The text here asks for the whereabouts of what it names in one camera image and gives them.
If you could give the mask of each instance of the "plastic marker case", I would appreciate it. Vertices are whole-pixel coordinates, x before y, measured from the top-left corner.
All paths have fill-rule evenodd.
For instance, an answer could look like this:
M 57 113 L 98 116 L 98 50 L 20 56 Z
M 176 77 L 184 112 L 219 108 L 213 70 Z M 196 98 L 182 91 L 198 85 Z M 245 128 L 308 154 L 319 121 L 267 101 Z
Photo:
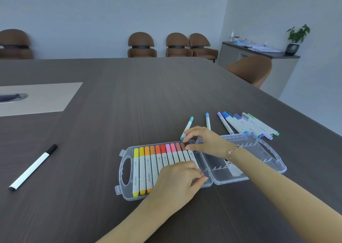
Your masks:
M 249 152 L 251 152 L 254 156 L 259 158 L 262 162 L 266 163 L 268 166 L 278 171 L 279 173 L 284 173 L 286 171 L 286 166 L 282 162 L 279 155 L 263 140 L 256 137 L 251 133 L 244 134 L 233 134 L 233 135 L 224 135 L 221 136 L 225 140 L 233 142 Z M 148 196 L 148 194 L 140 195 L 138 197 L 133 197 L 133 163 L 134 163 L 134 150 L 140 147 L 146 146 L 156 146 L 156 145 L 165 145 L 171 143 L 180 143 L 181 141 L 167 142 L 167 143 L 158 143 L 158 144 L 150 144 L 143 146 L 131 146 L 126 150 L 121 150 L 120 156 L 122 157 L 120 168 L 119 168 L 119 185 L 115 187 L 115 192 L 117 195 L 122 194 L 122 196 L 127 201 L 140 200 Z M 203 143 L 203 139 L 198 139 L 196 142 L 194 140 L 190 140 L 189 144 L 201 144 Z M 195 159 L 198 163 L 199 168 L 203 172 L 205 176 L 208 177 L 208 180 L 204 183 L 202 188 L 210 187 L 213 183 L 216 185 L 223 185 L 225 183 L 233 183 L 243 180 L 248 180 L 248 177 L 239 172 L 231 173 L 230 170 L 233 171 L 232 166 L 226 165 L 224 159 L 220 159 L 211 155 L 203 154 L 200 151 L 193 151 Z M 127 185 L 122 181 L 123 174 L 123 164 L 125 161 L 131 162 L 131 170 L 130 170 L 130 180 Z

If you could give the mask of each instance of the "chair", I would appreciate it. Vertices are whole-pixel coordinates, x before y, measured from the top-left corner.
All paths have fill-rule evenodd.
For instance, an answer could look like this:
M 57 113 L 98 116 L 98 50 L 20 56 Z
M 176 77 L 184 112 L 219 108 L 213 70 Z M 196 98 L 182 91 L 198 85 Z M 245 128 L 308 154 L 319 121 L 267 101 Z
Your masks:
M 213 60 L 215 63 L 215 60 L 219 55 L 219 51 L 216 49 L 204 48 L 204 46 L 210 46 L 210 43 L 205 36 L 199 33 L 192 33 L 189 40 L 191 50 L 194 51 L 193 56 Z
M 272 61 L 265 56 L 248 56 L 236 61 L 226 69 L 246 82 L 260 88 L 271 72 Z
M 174 56 L 193 56 L 193 51 L 191 49 L 186 49 L 186 46 L 190 46 L 188 38 L 178 32 L 169 34 L 166 38 L 166 57 Z
M 153 39 L 145 32 L 133 33 L 128 39 L 128 46 L 132 46 L 128 50 L 129 58 L 156 58 L 157 51 L 150 48 L 154 46 Z
M 19 29 L 0 31 L 0 59 L 33 59 L 28 35 Z

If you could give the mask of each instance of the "conference table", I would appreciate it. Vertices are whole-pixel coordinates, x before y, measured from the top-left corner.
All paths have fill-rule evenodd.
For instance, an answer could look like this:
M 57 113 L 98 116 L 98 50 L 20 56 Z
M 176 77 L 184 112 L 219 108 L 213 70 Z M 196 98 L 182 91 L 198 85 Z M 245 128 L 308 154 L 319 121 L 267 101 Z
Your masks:
M 218 111 L 249 112 L 276 129 L 278 137 L 264 140 L 287 166 L 283 175 L 342 213 L 342 138 L 206 59 L 6 60 L 0 74 L 0 86 L 83 82 L 54 125 L 38 127 L 53 113 L 33 114 L 32 134 L 49 131 L 39 148 L 20 157 L 0 148 L 0 242 L 95 242 L 141 202 L 115 192 L 120 151 L 178 141 L 189 118 L 205 126 L 207 112 L 211 129 L 226 135 Z M 7 122 L 0 140 L 13 127 Z M 7 190 L 52 144 L 53 155 Z M 147 242 L 301 239 L 246 180 L 200 189 Z

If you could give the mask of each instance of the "forearm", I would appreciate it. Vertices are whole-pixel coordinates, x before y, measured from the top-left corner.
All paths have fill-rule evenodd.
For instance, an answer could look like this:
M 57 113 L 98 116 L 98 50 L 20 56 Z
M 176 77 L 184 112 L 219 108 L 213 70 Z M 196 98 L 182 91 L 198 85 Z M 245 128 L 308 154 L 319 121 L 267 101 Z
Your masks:
M 146 198 L 125 220 L 102 237 L 98 243 L 143 243 L 168 217 L 169 215 L 163 213 L 162 208 Z
M 338 242 L 342 239 L 342 216 L 324 202 L 245 149 L 237 150 L 231 161 L 276 206 L 304 240 Z

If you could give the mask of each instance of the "gold bracelet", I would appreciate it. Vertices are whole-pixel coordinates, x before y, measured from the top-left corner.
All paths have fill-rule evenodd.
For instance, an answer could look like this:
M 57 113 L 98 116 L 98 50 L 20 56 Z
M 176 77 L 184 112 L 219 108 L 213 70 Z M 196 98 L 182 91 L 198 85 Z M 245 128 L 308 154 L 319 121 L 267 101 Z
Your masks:
M 226 161 L 228 161 L 228 165 L 231 164 L 231 161 L 230 161 L 230 160 L 232 159 L 232 154 L 233 154 L 235 151 L 237 151 L 239 148 L 240 148 L 240 146 L 236 146 L 233 150 L 229 150 L 229 151 L 228 151 L 229 160 L 226 159 Z

